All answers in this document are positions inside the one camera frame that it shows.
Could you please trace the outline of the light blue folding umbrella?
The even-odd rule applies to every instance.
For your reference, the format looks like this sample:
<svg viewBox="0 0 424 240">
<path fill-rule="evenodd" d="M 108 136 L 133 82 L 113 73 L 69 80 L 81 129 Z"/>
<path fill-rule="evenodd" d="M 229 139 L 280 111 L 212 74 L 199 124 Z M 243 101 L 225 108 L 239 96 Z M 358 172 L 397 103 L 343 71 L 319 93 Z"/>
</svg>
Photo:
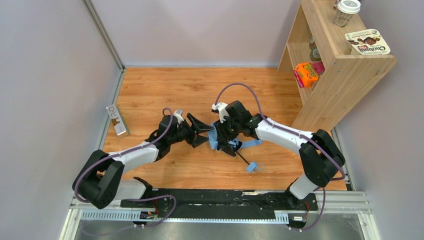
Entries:
<svg viewBox="0 0 424 240">
<path fill-rule="evenodd" d="M 219 149 L 219 142 L 218 142 L 218 131 L 216 129 L 216 127 L 214 126 L 214 124 L 211 124 L 211 127 L 213 128 L 213 130 L 208 132 L 208 142 L 210 145 L 210 148 L 216 151 L 220 151 L 221 149 Z M 247 164 L 247 168 L 246 171 L 250 174 L 253 172 L 261 172 L 265 170 L 264 166 L 261 166 L 260 164 L 258 164 L 255 161 L 249 162 L 247 161 L 239 152 L 238 150 L 240 149 L 246 149 L 246 148 L 251 148 L 251 147 L 255 147 L 258 145 L 261 145 L 263 143 L 262 140 L 260 139 L 253 139 L 253 140 L 249 140 L 249 141 L 241 141 L 238 138 L 235 138 L 234 140 L 230 140 L 227 142 L 228 145 L 230 146 L 231 150 L 234 150 L 235 153 L 242 158 L 242 160 Z"/>
</svg>

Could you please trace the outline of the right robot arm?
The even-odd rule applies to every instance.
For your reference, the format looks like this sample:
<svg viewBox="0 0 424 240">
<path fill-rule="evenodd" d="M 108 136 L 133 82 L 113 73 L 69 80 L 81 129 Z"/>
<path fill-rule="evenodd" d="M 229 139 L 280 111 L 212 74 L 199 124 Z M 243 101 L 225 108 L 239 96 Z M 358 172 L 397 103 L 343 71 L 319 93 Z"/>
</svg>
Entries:
<svg viewBox="0 0 424 240">
<path fill-rule="evenodd" d="M 298 130 L 260 113 L 252 115 L 238 100 L 213 104 L 211 110 L 219 115 L 219 120 L 213 124 L 216 150 L 236 156 L 243 146 L 236 139 L 242 134 L 256 141 L 274 143 L 300 156 L 303 174 L 287 188 L 292 198 L 304 199 L 312 191 L 326 187 L 336 173 L 343 171 L 346 160 L 325 130 Z"/>
</svg>

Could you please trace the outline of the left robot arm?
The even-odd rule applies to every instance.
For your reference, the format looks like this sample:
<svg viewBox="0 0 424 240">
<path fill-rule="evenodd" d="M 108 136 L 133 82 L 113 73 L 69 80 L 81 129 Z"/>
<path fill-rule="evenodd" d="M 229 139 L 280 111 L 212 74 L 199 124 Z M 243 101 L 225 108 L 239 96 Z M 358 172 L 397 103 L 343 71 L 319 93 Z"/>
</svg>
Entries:
<svg viewBox="0 0 424 240">
<path fill-rule="evenodd" d="M 180 114 L 162 117 L 158 128 L 141 144 L 117 152 L 92 152 L 72 184 L 75 197 L 103 209 L 115 200 L 140 199 L 147 189 L 147 182 L 133 178 L 123 180 L 123 174 L 145 164 L 164 158 L 176 143 L 186 142 L 196 148 L 208 141 L 203 136 L 213 130 L 192 114 L 186 118 Z"/>
</svg>

